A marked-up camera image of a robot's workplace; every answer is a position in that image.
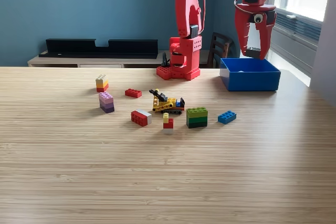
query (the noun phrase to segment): wall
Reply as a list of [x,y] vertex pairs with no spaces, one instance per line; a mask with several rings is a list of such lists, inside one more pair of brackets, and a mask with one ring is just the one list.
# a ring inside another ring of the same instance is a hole
[[[177,36],[175,0],[0,0],[0,66],[26,66],[47,38],[158,39]],[[211,42],[214,0],[207,0],[204,49]]]
[[234,0],[215,0],[214,31],[233,39],[236,55],[240,55],[239,40],[235,25]]
[[336,106],[336,0],[328,0],[317,49],[311,88],[318,91],[323,98]]

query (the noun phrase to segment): cable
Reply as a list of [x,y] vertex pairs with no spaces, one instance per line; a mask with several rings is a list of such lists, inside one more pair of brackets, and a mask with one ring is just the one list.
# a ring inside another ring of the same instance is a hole
[[202,30],[198,33],[200,35],[204,31],[205,27],[205,0],[203,0],[203,21],[202,21]]
[[240,8],[240,7],[237,5],[237,2],[238,2],[238,0],[235,0],[235,6],[236,6],[236,8],[237,8],[237,9],[239,9],[239,10],[241,10],[241,11],[245,12],[245,13],[254,14],[254,13],[252,13],[252,12],[249,12],[249,11],[247,11],[247,10],[243,10],[243,9],[241,9],[241,8]]

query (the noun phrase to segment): blue wall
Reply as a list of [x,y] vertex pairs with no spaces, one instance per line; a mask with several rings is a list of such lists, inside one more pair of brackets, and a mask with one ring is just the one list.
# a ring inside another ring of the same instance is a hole
[[[215,0],[207,0],[204,49],[214,27]],[[177,36],[175,0],[0,0],[0,66],[26,66],[47,38],[158,39]]]
[[233,39],[235,47],[232,48],[236,55],[240,55],[238,34],[235,25],[235,0],[215,0],[214,31]]

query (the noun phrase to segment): white lego brick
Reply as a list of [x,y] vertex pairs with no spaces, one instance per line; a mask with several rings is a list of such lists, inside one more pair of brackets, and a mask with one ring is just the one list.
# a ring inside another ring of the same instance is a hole
[[140,114],[143,114],[143,115],[147,116],[147,123],[148,124],[152,123],[152,114],[151,113],[145,112],[143,110],[137,110],[137,112],[139,112]]
[[167,135],[172,135],[174,133],[174,129],[162,129],[162,132]]
[[105,74],[101,74],[96,79],[96,84],[104,84],[108,80],[107,76]]
[[143,114],[145,116],[152,116],[152,114],[148,113],[148,112],[145,112],[144,110],[137,110],[140,114]]

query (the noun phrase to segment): wooden chair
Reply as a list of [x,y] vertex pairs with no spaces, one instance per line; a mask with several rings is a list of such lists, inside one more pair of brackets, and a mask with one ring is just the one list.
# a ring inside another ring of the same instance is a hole
[[227,58],[230,52],[230,47],[233,44],[233,40],[229,37],[219,34],[219,33],[213,33],[212,35],[212,41],[209,51],[209,57],[208,57],[208,68],[214,68],[214,59],[216,60],[216,68],[219,68],[220,60],[221,58]]

